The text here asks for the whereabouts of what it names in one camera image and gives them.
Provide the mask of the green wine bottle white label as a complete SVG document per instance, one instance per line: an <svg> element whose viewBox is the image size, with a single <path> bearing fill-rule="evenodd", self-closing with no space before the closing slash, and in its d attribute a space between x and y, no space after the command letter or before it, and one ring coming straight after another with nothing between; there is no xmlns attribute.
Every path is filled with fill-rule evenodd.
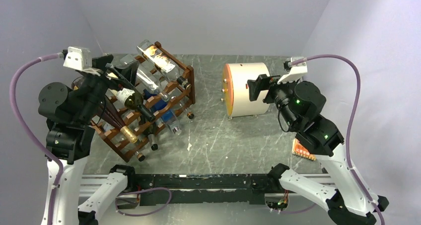
<svg viewBox="0 0 421 225"><path fill-rule="evenodd" d="M142 95L127 87L119 86L119 89L110 89L116 99L124 104L128 109L140 112L149 122L155 120L154 114L144 106Z"/></svg>

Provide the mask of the dark red wine bottle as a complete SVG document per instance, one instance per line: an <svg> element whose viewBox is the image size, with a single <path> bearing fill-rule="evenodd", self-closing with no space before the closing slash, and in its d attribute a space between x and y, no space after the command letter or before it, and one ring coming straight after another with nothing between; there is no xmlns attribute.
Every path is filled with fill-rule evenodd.
<svg viewBox="0 0 421 225"><path fill-rule="evenodd" d="M107 122L109 125L113 126L116 130L120 131L121 134L130 141L130 143L135 144L139 141L134 132L124 123L123 119L118 114L117 109L106 94L100 101L95 115Z"/></svg>

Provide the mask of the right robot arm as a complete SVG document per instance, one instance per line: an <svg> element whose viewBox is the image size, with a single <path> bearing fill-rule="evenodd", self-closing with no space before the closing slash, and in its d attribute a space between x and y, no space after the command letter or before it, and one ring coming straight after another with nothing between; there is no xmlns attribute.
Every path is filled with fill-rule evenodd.
<svg viewBox="0 0 421 225"><path fill-rule="evenodd" d="M278 164L268 173L273 192L292 191L323 208L338 225L373 225L389 202L370 192L358 178L347 156L343 135L337 126L323 117L326 97L308 81L278 84L278 76L259 75L247 82L249 99L256 101L262 91L264 102L275 104L278 120L285 121L288 132L326 169L334 182L329 187L308 179L287 165Z"/></svg>

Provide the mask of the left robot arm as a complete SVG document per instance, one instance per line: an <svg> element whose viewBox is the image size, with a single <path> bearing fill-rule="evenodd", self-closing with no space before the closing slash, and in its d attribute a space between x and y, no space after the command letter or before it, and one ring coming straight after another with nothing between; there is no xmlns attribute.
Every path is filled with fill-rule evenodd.
<svg viewBox="0 0 421 225"><path fill-rule="evenodd" d="M95 73L87 73L78 90L52 82L39 93L38 112L47 119L49 129L46 149L50 178L45 225L96 225L120 193L131 193L137 188L135 169L115 165L106 181L79 204L83 171L95 134L91 119L103 103L106 91L127 82L121 75L113 79L106 77L113 70L113 58L113 55L94 58Z"/></svg>

